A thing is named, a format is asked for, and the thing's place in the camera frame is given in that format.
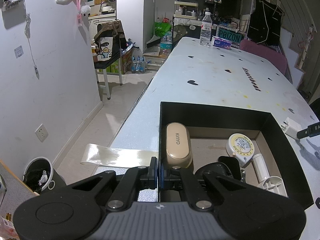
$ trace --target wall socket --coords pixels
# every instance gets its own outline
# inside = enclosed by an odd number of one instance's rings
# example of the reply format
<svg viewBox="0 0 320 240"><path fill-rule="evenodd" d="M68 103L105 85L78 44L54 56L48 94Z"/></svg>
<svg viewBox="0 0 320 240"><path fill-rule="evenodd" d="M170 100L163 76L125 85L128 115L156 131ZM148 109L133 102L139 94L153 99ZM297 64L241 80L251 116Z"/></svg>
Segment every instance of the wall socket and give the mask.
<svg viewBox="0 0 320 240"><path fill-rule="evenodd" d="M43 142L49 135L43 124L39 126L39 128L35 131L35 133L39 138L40 142Z"/></svg>

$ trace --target purple tissue box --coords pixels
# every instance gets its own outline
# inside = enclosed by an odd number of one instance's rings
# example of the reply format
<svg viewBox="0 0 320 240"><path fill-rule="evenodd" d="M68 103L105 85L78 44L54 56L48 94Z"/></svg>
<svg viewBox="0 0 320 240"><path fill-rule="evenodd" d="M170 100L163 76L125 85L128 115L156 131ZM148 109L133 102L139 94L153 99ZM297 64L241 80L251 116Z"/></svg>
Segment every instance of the purple tissue box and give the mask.
<svg viewBox="0 0 320 240"><path fill-rule="evenodd" d="M230 41L216 37L216 36L212 36L211 44L219 48L231 49Z"/></svg>

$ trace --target tile floor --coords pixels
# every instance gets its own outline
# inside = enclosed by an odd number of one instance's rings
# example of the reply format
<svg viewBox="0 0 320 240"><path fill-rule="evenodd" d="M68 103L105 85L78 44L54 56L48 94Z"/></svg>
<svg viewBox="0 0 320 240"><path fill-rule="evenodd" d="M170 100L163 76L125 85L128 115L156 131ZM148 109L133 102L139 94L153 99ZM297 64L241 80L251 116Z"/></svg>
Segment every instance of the tile floor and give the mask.
<svg viewBox="0 0 320 240"><path fill-rule="evenodd" d="M126 73L122 76L122 86L118 76L108 75L111 100L102 94L103 108L85 128L57 169L67 185L90 177L96 171L96 165L80 164L86 145L94 143L110 146L133 104L155 74L154 71L146 71L144 74ZM104 82L103 75L98 77L100 82Z"/></svg>

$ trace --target white round tape measure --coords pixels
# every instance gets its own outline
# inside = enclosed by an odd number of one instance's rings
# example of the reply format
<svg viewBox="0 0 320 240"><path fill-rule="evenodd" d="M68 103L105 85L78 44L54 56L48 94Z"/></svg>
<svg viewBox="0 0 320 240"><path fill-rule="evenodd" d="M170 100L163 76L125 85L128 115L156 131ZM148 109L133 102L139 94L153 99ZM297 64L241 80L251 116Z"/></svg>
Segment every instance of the white round tape measure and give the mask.
<svg viewBox="0 0 320 240"><path fill-rule="evenodd" d="M229 137L227 142L227 153L229 156L236 157L240 166L245 166L253 157L254 146L252 141L241 133L235 133Z"/></svg>

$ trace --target trash bin rim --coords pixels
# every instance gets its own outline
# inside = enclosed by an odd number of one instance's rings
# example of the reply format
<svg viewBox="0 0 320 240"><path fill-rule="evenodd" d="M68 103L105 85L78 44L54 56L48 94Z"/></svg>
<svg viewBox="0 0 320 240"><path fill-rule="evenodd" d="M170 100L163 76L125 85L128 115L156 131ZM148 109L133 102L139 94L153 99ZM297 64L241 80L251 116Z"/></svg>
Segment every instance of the trash bin rim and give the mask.
<svg viewBox="0 0 320 240"><path fill-rule="evenodd" d="M51 180L52 180L53 173L54 173L52 163L51 163L51 161L50 161L48 158L46 158L46 157L41 157L41 156L40 156L40 157L36 157L36 158L32 159L32 160L29 162L28 166L27 166L27 167L25 168L25 170L24 170L23 180L24 180L24 175L26 174L26 172L27 172L28 168L30 167L30 165L31 165L33 162L37 161L37 160L46 160L46 161L50 164L50 176L49 176L47 182L46 182L46 183L42 186L42 188L41 188L41 191L44 191L44 190L48 187L48 185L50 184L50 182L51 182Z"/></svg>

